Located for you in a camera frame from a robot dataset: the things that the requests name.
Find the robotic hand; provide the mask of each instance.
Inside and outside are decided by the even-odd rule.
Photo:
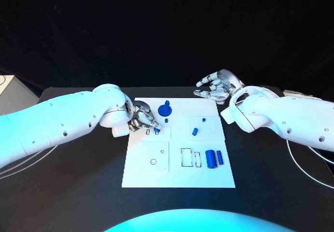
[[[334,151],[334,103],[298,97],[278,97],[266,88],[245,86],[227,70],[204,77],[196,84],[210,82],[210,90],[196,90],[194,95],[229,107],[220,113],[224,121],[236,122],[250,133],[259,127],[271,128],[286,140]]]
[[[112,128],[114,137],[128,135],[129,129],[161,128],[150,106],[131,102],[117,85],[101,85],[0,116],[0,168],[91,133],[98,123]]]

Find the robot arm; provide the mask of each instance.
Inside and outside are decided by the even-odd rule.
[[[128,121],[140,114],[141,103],[134,106],[119,87],[105,84],[92,92],[56,97],[0,116],[0,167],[91,133],[98,123],[112,128],[115,137],[127,135]],[[154,117],[145,119],[141,126],[160,129]]]
[[[213,74],[217,77],[213,81],[216,84],[210,85],[213,91],[196,90],[194,94],[216,100],[217,104],[223,104],[224,99],[232,95],[229,107],[222,112],[229,124],[236,122],[248,133],[259,127],[268,127],[284,139],[334,151],[332,102],[298,97],[281,98],[266,88],[246,87],[227,70],[216,73]],[[207,79],[206,77],[197,86],[206,83]]]

